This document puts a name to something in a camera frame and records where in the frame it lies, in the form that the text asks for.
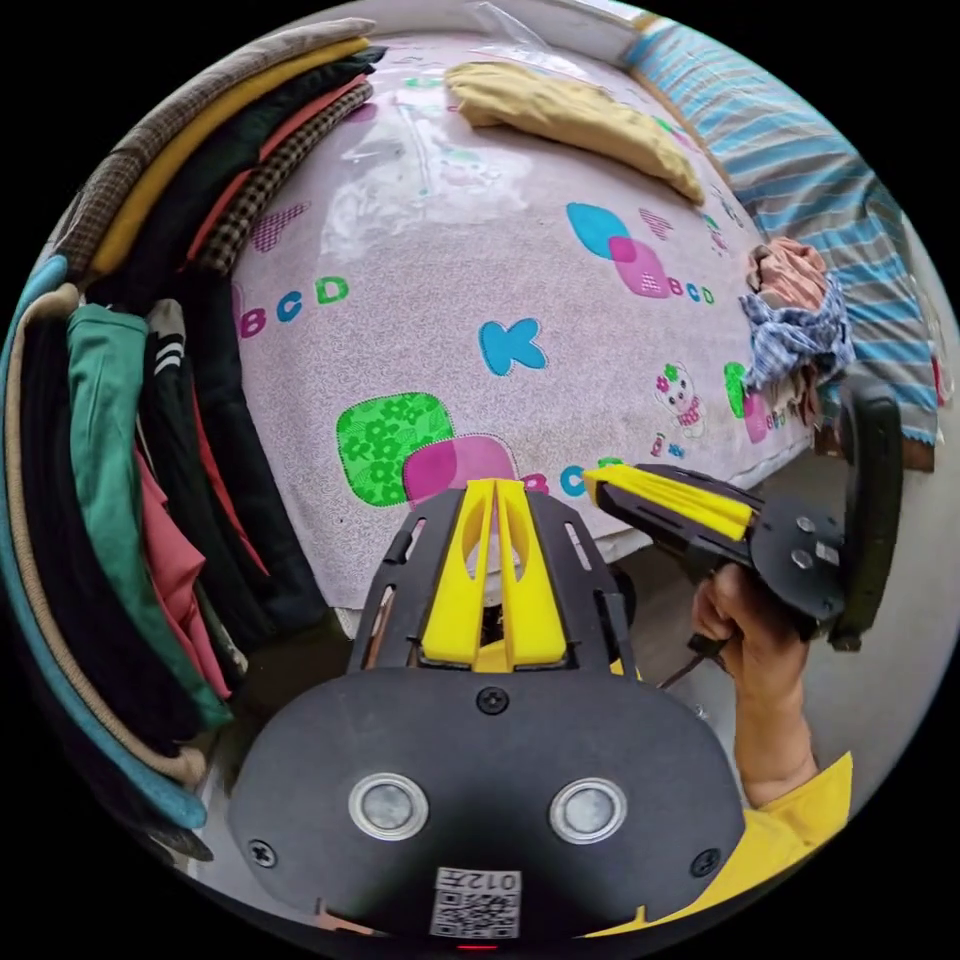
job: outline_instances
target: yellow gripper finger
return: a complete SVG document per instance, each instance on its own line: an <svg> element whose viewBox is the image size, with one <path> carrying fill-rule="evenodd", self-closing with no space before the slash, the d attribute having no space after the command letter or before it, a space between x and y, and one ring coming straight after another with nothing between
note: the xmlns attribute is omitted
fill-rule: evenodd
<svg viewBox="0 0 960 960"><path fill-rule="evenodd" d="M467 484L423 634L421 649L427 660L472 667L477 658L495 487L495 480ZM467 563L474 549L477 563L471 575Z"/></svg>
<svg viewBox="0 0 960 960"><path fill-rule="evenodd" d="M559 663L566 635L521 481L497 481L497 522L507 669Z"/></svg>
<svg viewBox="0 0 960 960"><path fill-rule="evenodd" d="M701 490L681 480L614 464L583 475L590 499L597 502L597 485L609 483L626 493L649 500L730 540L742 540L753 519L753 509L739 500Z"/></svg>

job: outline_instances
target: brown checkered fabric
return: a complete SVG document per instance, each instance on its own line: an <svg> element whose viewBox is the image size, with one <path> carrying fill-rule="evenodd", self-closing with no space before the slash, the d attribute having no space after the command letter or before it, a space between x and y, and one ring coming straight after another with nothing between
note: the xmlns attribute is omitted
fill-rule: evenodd
<svg viewBox="0 0 960 960"><path fill-rule="evenodd" d="M143 171L218 97L279 63L341 40L367 36L374 26L372 20L351 17L311 23L254 40L208 67L151 110L94 170L84 185L73 216L61 230L55 249L67 258L68 276L82 278Z"/></svg>
<svg viewBox="0 0 960 960"><path fill-rule="evenodd" d="M307 154L345 117L363 106L373 94L364 80L294 130L244 181L220 215L197 253L197 263L226 276L233 269L251 231Z"/></svg>

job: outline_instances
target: circular sensor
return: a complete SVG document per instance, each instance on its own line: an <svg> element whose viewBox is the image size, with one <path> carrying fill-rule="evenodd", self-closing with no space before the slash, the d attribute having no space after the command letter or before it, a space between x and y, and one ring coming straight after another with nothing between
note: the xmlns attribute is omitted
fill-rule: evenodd
<svg viewBox="0 0 960 960"><path fill-rule="evenodd" d="M397 773L364 777L350 791L350 819L376 840L409 840L427 822L429 806L424 792Z"/></svg>
<svg viewBox="0 0 960 960"><path fill-rule="evenodd" d="M567 843L599 843L613 836L627 817L627 798L609 780L577 780L550 804L550 825Z"/></svg>

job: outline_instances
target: blue striped fabric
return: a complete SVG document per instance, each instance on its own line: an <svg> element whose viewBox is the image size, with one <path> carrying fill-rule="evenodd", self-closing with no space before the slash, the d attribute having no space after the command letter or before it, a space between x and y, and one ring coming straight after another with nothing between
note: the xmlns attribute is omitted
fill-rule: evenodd
<svg viewBox="0 0 960 960"><path fill-rule="evenodd" d="M934 443L929 333L900 209L853 145L762 67L681 24L642 34L625 61L700 135L768 240L789 236L820 252L846 298L856 357L847 374L891 384L904 434ZM837 384L822 393L829 415Z"/></svg>

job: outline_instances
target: stack of clothes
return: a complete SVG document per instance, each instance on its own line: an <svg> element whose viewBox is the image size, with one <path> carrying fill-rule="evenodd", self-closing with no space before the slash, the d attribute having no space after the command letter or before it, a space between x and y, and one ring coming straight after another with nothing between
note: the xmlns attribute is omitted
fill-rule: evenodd
<svg viewBox="0 0 960 960"><path fill-rule="evenodd" d="M372 95L374 24L258 40L132 130L30 279L0 359L0 570L34 693L103 806L187 856L197 738L326 604L240 381L229 272Z"/></svg>

